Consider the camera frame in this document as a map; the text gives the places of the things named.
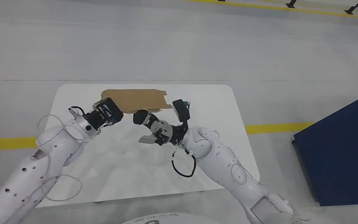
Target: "cardboard piece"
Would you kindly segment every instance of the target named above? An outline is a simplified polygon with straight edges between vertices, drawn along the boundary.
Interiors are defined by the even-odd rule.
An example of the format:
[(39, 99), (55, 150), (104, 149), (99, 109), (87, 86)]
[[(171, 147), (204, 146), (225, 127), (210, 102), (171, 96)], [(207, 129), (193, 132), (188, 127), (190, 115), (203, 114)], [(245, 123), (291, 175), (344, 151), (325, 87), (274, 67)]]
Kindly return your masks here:
[(159, 112), (161, 109), (171, 109), (172, 106), (167, 104), (164, 98), (166, 94), (165, 91), (153, 89), (104, 90), (101, 97), (112, 98), (123, 113), (134, 114), (140, 109), (152, 113)]

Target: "yellow floor line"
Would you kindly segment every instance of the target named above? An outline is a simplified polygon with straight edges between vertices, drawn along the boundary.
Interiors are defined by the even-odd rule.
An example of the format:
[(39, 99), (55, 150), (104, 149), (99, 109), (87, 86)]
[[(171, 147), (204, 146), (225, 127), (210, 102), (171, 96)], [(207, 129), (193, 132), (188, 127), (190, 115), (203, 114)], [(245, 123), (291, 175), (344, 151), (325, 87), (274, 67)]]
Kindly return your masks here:
[(280, 6), (264, 6), (261, 4), (248, 4), (248, 3), (239, 3), (239, 2), (219, 2), (217, 0), (188, 0), (190, 2), (203, 2), (203, 3), (211, 3), (211, 4), (225, 4), (227, 6), (241, 6), (241, 7), (250, 7), (250, 8), (263, 8), (267, 10), (279, 10), (279, 11), (294, 11), (294, 12), (305, 12), (312, 14), (320, 14), (327, 16), (341, 16), (341, 17), (358, 17), (358, 15), (349, 15), (344, 12), (327, 12), (327, 11), (319, 11), (319, 10), (307, 10), (303, 8), (288, 8), (288, 7), (280, 7)]
[(0, 138), (0, 150), (16, 150), (19, 148), (36, 148), (35, 137)]
[(290, 124), (260, 124), (260, 125), (247, 125), (245, 126), (247, 134), (265, 134), (277, 132), (299, 132), (314, 124), (313, 122), (307, 123), (290, 123)]
[[(284, 4), (286, 6), (286, 1), (282, 1), (282, 0), (260, 0), (260, 2), (270, 2), (270, 3), (279, 3), (279, 4)], [(307, 3), (307, 2), (296, 2), (295, 6), (306, 6), (306, 7), (311, 7), (311, 8), (327, 8), (330, 10), (347, 10), (349, 9), (351, 6), (347, 6), (347, 7), (339, 7), (339, 6), (326, 6), (323, 4), (319, 4), (319, 3)]]
[[(265, 134), (277, 132), (299, 132), (313, 123), (261, 124), (245, 126), (247, 134)], [(0, 138), (0, 150), (36, 148), (36, 137)]]

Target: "blue panel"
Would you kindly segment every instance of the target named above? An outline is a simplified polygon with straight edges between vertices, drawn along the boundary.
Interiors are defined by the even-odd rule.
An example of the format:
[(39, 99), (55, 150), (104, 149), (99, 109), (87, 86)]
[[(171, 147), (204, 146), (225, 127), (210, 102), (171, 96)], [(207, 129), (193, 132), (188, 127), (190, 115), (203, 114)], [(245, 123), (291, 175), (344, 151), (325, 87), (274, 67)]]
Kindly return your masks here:
[(358, 204), (358, 101), (294, 137), (319, 204)]

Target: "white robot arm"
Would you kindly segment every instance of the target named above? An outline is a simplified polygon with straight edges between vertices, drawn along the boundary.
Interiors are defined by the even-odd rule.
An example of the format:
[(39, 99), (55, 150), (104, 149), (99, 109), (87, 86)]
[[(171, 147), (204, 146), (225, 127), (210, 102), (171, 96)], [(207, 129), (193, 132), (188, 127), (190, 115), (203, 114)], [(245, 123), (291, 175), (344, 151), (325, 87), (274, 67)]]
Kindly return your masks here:
[[(97, 136), (102, 127), (113, 125), (123, 117), (110, 98), (95, 103), (93, 109), (90, 113), (82, 111), (83, 115), (79, 115), (69, 108), (74, 119), (46, 130), (37, 138), (39, 150), (25, 158), (0, 189), (1, 224), (21, 222), (47, 198), (46, 195), (61, 176), (68, 176), (62, 175), (63, 167), (81, 155), (87, 142)], [(72, 136), (67, 127), (73, 127), (83, 138)]]
[(203, 127), (188, 128), (189, 102), (177, 100), (173, 106), (182, 125), (169, 125), (146, 110), (134, 114), (133, 122), (144, 124), (153, 133), (142, 137), (139, 142), (159, 145), (172, 143), (192, 155), (211, 180), (230, 191), (240, 202), (250, 223), (301, 223), (293, 206), (257, 182), (214, 132)]

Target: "gray floor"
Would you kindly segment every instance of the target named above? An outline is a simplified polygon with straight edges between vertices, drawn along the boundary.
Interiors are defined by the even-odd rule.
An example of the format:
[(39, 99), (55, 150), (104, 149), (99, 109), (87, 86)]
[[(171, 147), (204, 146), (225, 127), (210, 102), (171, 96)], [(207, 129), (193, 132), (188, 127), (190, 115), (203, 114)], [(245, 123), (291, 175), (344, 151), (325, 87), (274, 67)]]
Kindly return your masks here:
[[(229, 85), (244, 124), (313, 122), (358, 98), (357, 19), (183, 0), (0, 2), (0, 137), (34, 136), (65, 83)], [(358, 223), (358, 206), (319, 207), (290, 144), (249, 140), (261, 181), (311, 223)], [(0, 184), (31, 150), (0, 152)], [(188, 212), (237, 223), (225, 190), (36, 209), (35, 224), (122, 223)]]

